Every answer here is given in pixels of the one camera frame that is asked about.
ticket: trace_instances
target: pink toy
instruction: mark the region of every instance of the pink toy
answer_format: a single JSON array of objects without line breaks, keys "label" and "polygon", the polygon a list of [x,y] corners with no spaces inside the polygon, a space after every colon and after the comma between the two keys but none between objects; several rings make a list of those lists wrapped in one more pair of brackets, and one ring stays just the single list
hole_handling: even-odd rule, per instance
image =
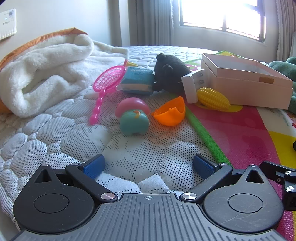
[{"label": "pink toy", "polygon": [[124,66],[114,66],[100,74],[94,82],[93,89],[94,91],[99,92],[99,97],[96,101],[96,106],[93,109],[92,116],[89,118],[89,123],[91,125],[96,124],[98,121],[101,105],[106,93],[116,91],[116,86],[120,83],[125,72],[126,69]]},{"label": "pink toy", "polygon": [[147,116],[150,114],[150,109],[143,100],[136,97],[130,97],[118,104],[115,110],[115,116],[119,118],[124,112],[131,109],[142,110]]}]

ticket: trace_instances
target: quilted mattress cover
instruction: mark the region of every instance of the quilted mattress cover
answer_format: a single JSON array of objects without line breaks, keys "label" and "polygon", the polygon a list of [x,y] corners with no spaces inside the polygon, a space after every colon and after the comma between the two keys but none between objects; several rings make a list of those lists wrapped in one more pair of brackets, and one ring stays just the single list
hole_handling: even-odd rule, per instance
[{"label": "quilted mattress cover", "polygon": [[[156,55],[173,54],[183,61],[216,51],[172,47],[130,47],[130,61],[154,69]],[[130,97],[117,91],[105,97],[99,124],[88,118],[97,93],[92,87],[62,101],[35,118],[0,115],[0,200],[2,210],[16,224],[12,207],[15,199],[40,164],[64,168],[83,163],[96,154],[105,156],[106,166],[97,182],[116,193],[168,193],[178,195],[202,181],[193,171],[196,153],[213,157],[189,122],[175,127],[159,124],[153,117],[144,135],[124,136],[115,117],[117,103]],[[151,112],[170,100],[165,92],[137,96]]]}]

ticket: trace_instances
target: toy egg half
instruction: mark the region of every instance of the toy egg half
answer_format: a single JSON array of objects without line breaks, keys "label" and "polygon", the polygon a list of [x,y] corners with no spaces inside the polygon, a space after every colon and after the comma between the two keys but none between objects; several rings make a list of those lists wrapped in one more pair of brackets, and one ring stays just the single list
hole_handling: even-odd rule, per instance
[{"label": "toy egg half", "polygon": [[115,116],[116,117],[121,117],[124,112],[135,109],[135,110],[142,110],[144,113],[148,116],[150,114],[150,109],[146,103],[136,97],[130,97],[122,100],[116,110],[115,110]]},{"label": "toy egg half", "polygon": [[172,99],[156,109],[152,115],[162,125],[175,126],[185,117],[185,103],[183,97]]}]

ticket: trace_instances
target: orange plastic egg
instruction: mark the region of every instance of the orange plastic egg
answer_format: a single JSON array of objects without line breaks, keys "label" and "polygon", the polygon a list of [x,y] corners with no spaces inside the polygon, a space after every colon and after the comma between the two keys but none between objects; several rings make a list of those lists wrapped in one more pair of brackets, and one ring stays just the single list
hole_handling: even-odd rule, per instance
[{"label": "orange plastic egg", "polygon": [[156,109],[152,115],[165,126],[175,126],[185,117],[185,103],[183,97],[172,99]]}]

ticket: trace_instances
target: orange blanket edge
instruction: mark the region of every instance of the orange blanket edge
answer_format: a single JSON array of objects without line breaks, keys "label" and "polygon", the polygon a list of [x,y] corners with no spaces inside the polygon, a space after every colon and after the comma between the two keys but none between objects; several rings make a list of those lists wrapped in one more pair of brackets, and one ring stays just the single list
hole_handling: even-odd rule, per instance
[{"label": "orange blanket edge", "polygon": [[[17,49],[13,50],[12,52],[10,52],[8,55],[6,55],[0,62],[0,71],[11,61],[13,60],[16,56],[18,56],[20,53],[24,52],[25,50],[27,50],[28,48],[43,42],[49,38],[55,37],[55,36],[62,36],[62,35],[70,35],[70,34],[87,34],[77,28],[68,28],[68,29],[63,29],[60,31],[56,31],[50,34],[46,34],[43,36],[40,36],[34,40],[31,40],[27,43],[25,43],[24,45],[18,47]],[[0,114],[4,114],[4,113],[12,113],[10,109],[8,109],[4,103],[2,102],[2,100],[0,100]]]}]

